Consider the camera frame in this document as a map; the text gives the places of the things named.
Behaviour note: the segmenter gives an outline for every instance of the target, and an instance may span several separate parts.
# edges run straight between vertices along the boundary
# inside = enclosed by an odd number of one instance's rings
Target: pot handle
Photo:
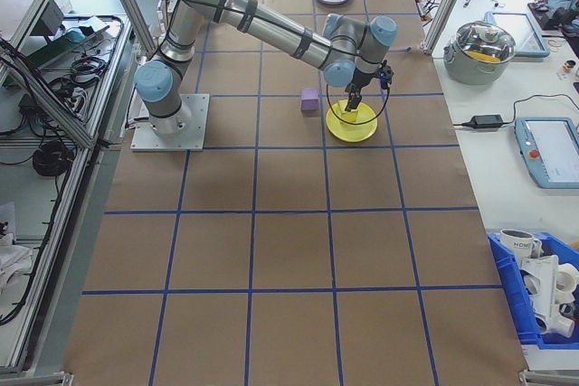
[[[454,47],[452,47],[452,44],[444,47],[444,61],[446,63],[454,62]]]
[[[492,65],[489,63],[478,63],[477,70],[484,74],[493,74],[497,69],[496,65]]]

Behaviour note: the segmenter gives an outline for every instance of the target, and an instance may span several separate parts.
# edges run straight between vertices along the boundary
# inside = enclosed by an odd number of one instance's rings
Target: pot
[[[444,65],[451,77],[467,85],[498,79],[515,56],[515,39],[484,22],[467,23],[444,47]]]

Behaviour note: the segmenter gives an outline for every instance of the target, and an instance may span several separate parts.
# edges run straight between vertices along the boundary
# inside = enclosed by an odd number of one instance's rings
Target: white mug
[[[533,234],[520,230],[500,230],[500,242],[513,254],[520,267],[523,258],[538,258],[541,256],[541,240]]]

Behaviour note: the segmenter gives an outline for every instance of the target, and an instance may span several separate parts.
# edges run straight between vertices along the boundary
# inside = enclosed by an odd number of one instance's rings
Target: blue tray
[[[559,257],[559,264],[568,262],[579,268],[579,252],[548,232],[539,232],[535,236],[543,242],[544,249],[550,249],[553,255]],[[489,241],[520,342],[535,344],[540,349],[579,350],[579,325],[575,326],[570,338],[560,334],[540,334],[515,256],[500,243],[497,233],[490,233]],[[579,298],[579,290],[575,290],[574,294],[575,298]]]

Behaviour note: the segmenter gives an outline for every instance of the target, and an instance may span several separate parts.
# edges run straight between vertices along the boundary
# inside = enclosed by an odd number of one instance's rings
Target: screen
[[[579,182],[579,145],[564,121],[528,121],[549,180]]]
[[[526,14],[493,14],[495,23],[515,39],[517,52],[540,52],[544,48]]]

